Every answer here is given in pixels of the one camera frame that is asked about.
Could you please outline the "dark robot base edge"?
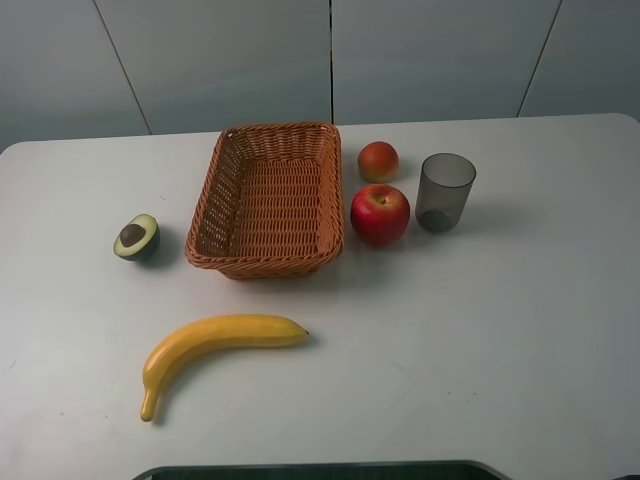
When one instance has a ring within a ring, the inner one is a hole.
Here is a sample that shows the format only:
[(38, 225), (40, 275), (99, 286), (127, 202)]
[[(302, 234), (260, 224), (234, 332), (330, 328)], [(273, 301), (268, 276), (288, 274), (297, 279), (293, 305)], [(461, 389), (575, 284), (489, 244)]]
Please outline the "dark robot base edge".
[(163, 466), (135, 479), (508, 479), (471, 460)]

